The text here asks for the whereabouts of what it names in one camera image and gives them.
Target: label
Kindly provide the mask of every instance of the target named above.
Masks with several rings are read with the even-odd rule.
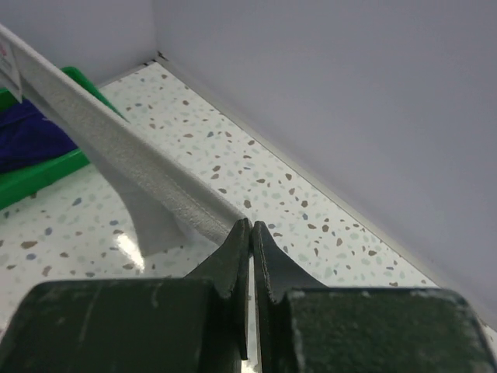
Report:
[[[20,103],[23,101],[21,75],[16,58],[10,43],[2,37],[0,37],[0,84],[4,85]]]

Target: white wall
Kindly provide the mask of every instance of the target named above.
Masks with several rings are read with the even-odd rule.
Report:
[[[173,64],[497,326],[497,2],[155,0],[155,16]]]
[[[0,23],[59,67],[104,82],[156,55],[151,0],[0,0]]]

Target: purple cloth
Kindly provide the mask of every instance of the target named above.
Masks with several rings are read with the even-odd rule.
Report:
[[[0,113],[0,173],[36,165],[77,146],[28,100]]]

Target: green plastic container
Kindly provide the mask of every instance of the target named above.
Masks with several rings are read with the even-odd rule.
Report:
[[[119,114],[116,108],[107,101],[102,93],[77,68],[62,68],[62,71],[94,95],[94,97]],[[16,103],[17,100],[8,90],[0,89],[0,112]],[[28,166],[10,173],[0,174],[0,210],[88,164],[89,160],[83,152],[76,149],[66,155],[35,166]]]

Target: speckled floor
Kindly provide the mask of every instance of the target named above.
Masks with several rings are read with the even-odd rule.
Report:
[[[325,284],[436,286],[161,65],[102,92],[136,131],[265,221],[280,247]],[[129,214],[93,166],[0,211],[0,329],[41,281],[182,276],[215,249],[191,242],[144,258],[135,242]],[[257,364],[253,304],[249,330],[245,371]],[[495,332],[485,331],[497,350]]]

